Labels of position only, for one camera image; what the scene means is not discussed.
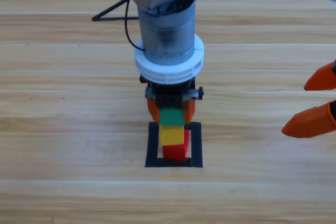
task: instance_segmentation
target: black tape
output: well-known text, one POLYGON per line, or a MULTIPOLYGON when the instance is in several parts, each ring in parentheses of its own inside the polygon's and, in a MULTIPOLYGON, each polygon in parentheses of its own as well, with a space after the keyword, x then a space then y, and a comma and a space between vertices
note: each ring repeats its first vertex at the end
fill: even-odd
POLYGON ((148 145, 145 167, 198 167, 203 168, 202 155, 202 125, 192 122, 186 124, 186 130, 191 131, 191 158, 185 162, 178 162, 164 158, 158 158, 159 124, 150 122, 148 127, 148 145))

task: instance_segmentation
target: wooden table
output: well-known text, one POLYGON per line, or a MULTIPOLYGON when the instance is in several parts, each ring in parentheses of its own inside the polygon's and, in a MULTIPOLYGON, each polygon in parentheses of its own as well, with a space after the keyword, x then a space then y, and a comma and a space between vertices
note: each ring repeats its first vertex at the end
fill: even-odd
POLYGON ((0 223, 335 224, 336 134, 281 129, 335 100, 303 86, 336 58, 336 4, 197 1, 197 169, 144 167, 133 48, 123 22, 91 22, 117 1, 0 0, 0 223))

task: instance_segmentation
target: red block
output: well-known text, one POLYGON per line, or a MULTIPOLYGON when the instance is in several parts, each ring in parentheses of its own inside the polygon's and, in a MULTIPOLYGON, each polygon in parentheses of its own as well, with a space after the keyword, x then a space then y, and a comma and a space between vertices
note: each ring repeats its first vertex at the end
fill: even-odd
POLYGON ((163 158, 185 162, 189 147, 189 130, 184 130, 184 144, 163 146, 163 158))

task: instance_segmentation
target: yellow block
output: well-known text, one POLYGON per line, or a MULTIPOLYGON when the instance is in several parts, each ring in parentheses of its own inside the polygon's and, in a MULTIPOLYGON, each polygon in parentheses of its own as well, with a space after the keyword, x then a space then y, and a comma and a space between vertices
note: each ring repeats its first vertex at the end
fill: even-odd
POLYGON ((160 125, 161 146, 184 144, 184 126, 160 125))

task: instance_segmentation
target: black cable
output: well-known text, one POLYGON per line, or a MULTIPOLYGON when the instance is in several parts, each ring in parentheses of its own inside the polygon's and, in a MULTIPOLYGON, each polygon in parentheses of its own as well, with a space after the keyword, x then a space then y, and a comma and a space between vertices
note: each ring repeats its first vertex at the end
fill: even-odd
POLYGON ((128 39, 128 41, 131 43, 131 45, 132 45, 133 47, 135 47, 136 49, 138 49, 138 50, 140 50, 140 51, 145 52, 145 49, 136 46, 136 45, 132 42, 132 40, 131 40, 131 38, 130 38, 130 36, 129 36, 129 34, 128 34, 128 29, 127 29, 127 15, 128 15, 128 7, 129 7, 129 5, 130 5, 130 0, 127 0, 127 4, 126 4, 126 12, 125 12, 125 32, 126 32, 127 39, 128 39))

